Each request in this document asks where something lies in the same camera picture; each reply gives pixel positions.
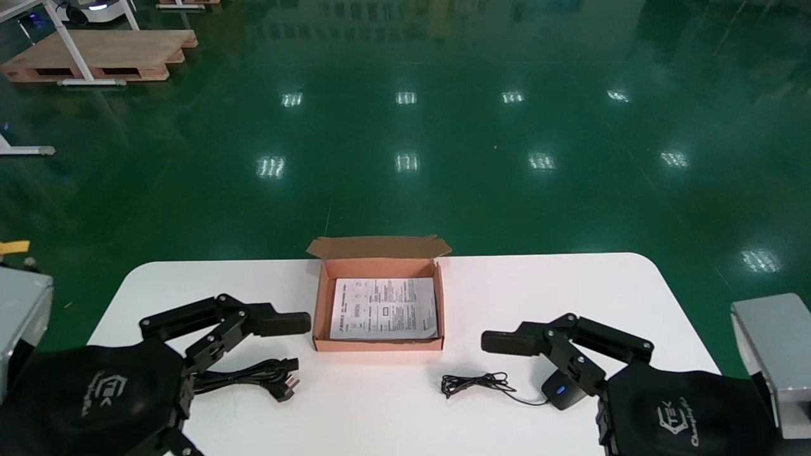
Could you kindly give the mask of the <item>black cloth-covered left gripper body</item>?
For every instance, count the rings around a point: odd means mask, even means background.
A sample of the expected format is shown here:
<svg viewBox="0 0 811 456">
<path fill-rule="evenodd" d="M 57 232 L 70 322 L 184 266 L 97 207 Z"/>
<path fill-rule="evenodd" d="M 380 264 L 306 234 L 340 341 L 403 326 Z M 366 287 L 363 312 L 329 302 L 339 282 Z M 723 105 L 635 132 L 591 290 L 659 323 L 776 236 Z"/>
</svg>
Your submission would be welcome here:
<svg viewBox="0 0 811 456">
<path fill-rule="evenodd" d="M 188 419 L 191 378 L 161 341 L 34 354 L 2 403 L 3 455 L 150 455 Z"/>
</svg>

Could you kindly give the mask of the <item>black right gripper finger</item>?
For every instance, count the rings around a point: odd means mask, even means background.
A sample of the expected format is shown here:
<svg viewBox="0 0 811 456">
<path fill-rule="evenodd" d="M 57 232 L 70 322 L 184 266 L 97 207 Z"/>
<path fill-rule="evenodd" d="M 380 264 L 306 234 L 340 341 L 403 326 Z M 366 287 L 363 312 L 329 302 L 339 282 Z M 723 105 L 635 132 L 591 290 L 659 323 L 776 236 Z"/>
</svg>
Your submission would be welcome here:
<svg viewBox="0 0 811 456">
<path fill-rule="evenodd" d="M 651 341 L 572 313 L 548 323 L 522 322 L 515 332 L 486 330 L 482 334 L 485 352 L 544 356 L 586 395 L 599 395 L 606 384 L 605 370 L 581 348 L 626 364 L 648 364 L 653 355 Z"/>
</svg>

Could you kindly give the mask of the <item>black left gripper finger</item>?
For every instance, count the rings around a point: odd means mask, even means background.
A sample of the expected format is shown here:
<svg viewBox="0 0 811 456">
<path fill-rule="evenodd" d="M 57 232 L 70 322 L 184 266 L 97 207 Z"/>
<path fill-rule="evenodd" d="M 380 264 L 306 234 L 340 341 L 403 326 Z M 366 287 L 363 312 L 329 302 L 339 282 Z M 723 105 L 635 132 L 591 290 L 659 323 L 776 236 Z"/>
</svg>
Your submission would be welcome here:
<svg viewBox="0 0 811 456">
<path fill-rule="evenodd" d="M 278 312 L 272 303 L 243 303 L 231 295 L 218 294 L 145 317 L 139 328 L 145 340 L 163 343 L 206 329 L 206 335 L 191 344 L 184 356 L 185 371 L 199 374 L 249 335 L 307 334 L 312 329 L 312 317 L 307 312 Z"/>
<path fill-rule="evenodd" d="M 203 452 L 176 427 L 167 428 L 156 437 L 151 445 L 150 455 L 203 455 Z"/>
</svg>

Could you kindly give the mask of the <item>black cloth-covered right gripper body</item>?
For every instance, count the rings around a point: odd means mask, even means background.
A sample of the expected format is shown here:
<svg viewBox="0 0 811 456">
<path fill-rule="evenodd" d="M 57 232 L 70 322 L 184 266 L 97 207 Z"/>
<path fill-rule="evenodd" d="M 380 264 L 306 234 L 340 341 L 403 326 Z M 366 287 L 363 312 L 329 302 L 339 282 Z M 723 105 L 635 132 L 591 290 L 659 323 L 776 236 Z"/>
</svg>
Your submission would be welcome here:
<svg viewBox="0 0 811 456">
<path fill-rule="evenodd" d="M 608 455 L 769 455 L 778 441 L 753 381 L 632 364 L 599 397 Z"/>
</svg>

